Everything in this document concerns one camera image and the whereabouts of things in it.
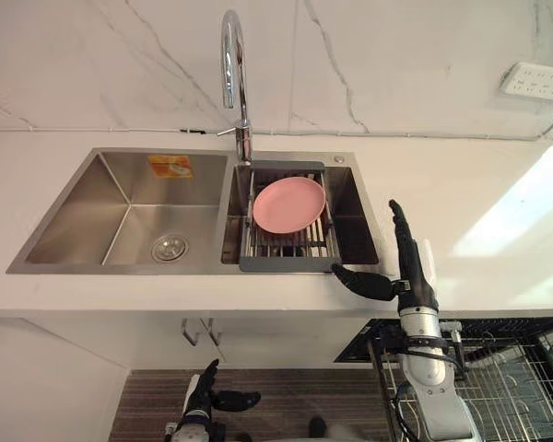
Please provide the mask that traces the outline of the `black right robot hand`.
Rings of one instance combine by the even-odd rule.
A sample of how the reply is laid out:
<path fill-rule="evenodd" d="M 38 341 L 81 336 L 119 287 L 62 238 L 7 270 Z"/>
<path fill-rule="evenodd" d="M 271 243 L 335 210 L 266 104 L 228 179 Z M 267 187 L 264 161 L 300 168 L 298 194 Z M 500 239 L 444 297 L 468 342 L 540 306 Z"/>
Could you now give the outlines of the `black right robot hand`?
<path fill-rule="evenodd" d="M 334 263 L 331 271 L 352 293 L 371 300 L 392 301 L 398 298 L 397 311 L 406 308 L 430 308 L 439 312 L 436 294 L 427 281 L 403 208 L 396 200 L 388 203 L 393 212 L 394 233 L 398 248 L 400 278 L 392 281 L 379 273 L 355 272 Z"/>

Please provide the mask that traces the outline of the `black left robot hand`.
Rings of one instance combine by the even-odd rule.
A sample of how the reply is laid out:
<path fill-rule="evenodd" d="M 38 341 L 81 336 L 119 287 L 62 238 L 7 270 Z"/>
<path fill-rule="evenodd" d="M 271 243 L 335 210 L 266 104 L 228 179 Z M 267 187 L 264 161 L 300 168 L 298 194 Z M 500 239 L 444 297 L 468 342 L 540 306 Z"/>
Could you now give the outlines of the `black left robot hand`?
<path fill-rule="evenodd" d="M 194 390 L 188 395 L 183 414 L 202 413 L 211 418 L 213 410 L 227 413 L 240 413 L 256 406 L 262 396 L 259 392 L 236 390 L 213 391 L 219 360 L 212 360 L 196 381 Z"/>

